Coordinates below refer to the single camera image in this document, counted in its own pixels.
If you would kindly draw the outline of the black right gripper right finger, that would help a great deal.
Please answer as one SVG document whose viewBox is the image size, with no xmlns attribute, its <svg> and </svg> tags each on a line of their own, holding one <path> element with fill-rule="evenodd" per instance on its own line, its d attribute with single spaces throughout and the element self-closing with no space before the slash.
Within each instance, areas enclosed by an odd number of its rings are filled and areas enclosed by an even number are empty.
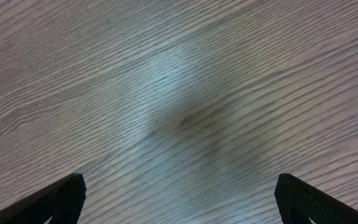
<svg viewBox="0 0 358 224">
<path fill-rule="evenodd" d="M 280 174 L 275 199 L 284 224 L 358 224 L 358 211 L 291 174 Z"/>
</svg>

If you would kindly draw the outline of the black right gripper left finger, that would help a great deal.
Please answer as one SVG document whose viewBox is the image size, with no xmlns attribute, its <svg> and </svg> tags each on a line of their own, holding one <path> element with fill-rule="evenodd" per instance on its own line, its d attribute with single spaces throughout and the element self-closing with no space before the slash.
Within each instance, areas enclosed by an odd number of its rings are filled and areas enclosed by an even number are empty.
<svg viewBox="0 0 358 224">
<path fill-rule="evenodd" d="M 77 224 L 85 199 L 83 175 L 72 173 L 0 210 L 0 224 Z"/>
</svg>

